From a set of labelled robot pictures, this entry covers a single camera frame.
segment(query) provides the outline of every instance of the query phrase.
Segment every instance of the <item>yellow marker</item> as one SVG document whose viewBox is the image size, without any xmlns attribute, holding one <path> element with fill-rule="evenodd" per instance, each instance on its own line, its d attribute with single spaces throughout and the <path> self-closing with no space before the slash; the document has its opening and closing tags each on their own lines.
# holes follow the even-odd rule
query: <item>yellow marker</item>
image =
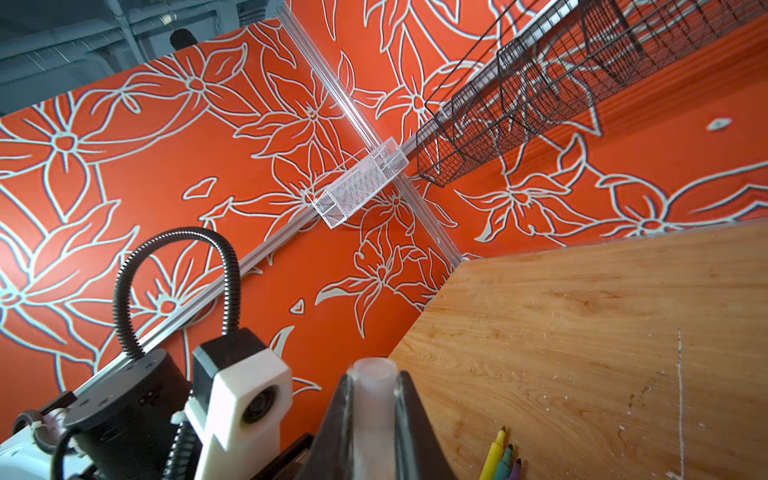
<svg viewBox="0 0 768 480">
<path fill-rule="evenodd" d="M 496 435 L 496 440 L 491 444 L 491 449 L 488 450 L 488 457 L 485 458 L 485 465 L 483 465 L 482 472 L 480 472 L 480 480 L 493 480 L 498 462 L 504 455 L 504 437 L 506 435 L 507 429 L 502 427 Z"/>
</svg>

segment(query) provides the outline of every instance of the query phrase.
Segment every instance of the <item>black wire mesh basket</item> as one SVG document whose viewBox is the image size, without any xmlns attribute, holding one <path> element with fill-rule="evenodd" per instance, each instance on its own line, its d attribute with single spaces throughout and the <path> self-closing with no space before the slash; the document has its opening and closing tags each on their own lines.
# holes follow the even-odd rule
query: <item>black wire mesh basket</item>
<svg viewBox="0 0 768 480">
<path fill-rule="evenodd" d="M 765 1 L 553 2 L 476 76 L 445 80 L 463 86 L 416 132 L 419 175 L 444 187 L 755 19 Z"/>
</svg>

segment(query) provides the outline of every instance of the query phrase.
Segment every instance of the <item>wire basket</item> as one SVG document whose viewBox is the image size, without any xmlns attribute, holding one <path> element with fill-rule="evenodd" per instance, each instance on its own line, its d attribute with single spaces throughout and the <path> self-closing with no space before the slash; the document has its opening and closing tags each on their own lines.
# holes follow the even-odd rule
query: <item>wire basket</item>
<svg viewBox="0 0 768 480">
<path fill-rule="evenodd" d="M 390 138 L 335 179 L 312 204 L 328 227 L 338 227 L 381 191 L 408 165 Z"/>
<path fill-rule="evenodd" d="M 450 80 L 464 86 L 416 133 L 419 175 L 444 187 L 758 17 L 764 1 L 552 2 L 480 74 Z"/>
</svg>

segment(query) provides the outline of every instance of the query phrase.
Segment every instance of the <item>marker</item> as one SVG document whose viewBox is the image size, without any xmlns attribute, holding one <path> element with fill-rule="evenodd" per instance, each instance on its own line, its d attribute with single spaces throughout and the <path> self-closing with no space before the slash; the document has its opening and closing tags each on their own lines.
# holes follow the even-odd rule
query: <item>marker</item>
<svg viewBox="0 0 768 480">
<path fill-rule="evenodd" d="M 506 435 L 507 429 L 504 427 L 496 434 L 496 440 L 491 444 L 488 456 L 485 457 L 485 465 L 483 465 L 482 472 L 480 472 L 480 480 L 493 480 L 498 462 L 502 459 L 502 455 L 504 455 L 504 437 Z"/>
<path fill-rule="evenodd" d="M 518 458 L 518 461 L 512 466 L 512 472 L 507 477 L 507 480 L 520 480 L 520 470 L 523 468 L 523 461 Z"/>
<path fill-rule="evenodd" d="M 509 473 L 511 472 L 510 464 L 512 463 L 512 444 L 507 445 L 507 449 L 504 450 L 504 456 L 496 467 L 496 475 L 493 475 L 493 480 L 507 480 Z"/>
</svg>

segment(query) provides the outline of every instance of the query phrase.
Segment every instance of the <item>teal marker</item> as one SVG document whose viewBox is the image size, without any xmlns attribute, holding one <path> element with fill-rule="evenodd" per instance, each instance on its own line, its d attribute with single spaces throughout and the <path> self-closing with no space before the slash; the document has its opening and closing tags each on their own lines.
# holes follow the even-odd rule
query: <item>teal marker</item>
<svg viewBox="0 0 768 480">
<path fill-rule="evenodd" d="M 507 445 L 507 449 L 504 450 L 504 456 L 496 467 L 496 474 L 493 475 L 493 480 L 507 480 L 509 473 L 511 472 L 512 462 L 512 444 Z"/>
</svg>

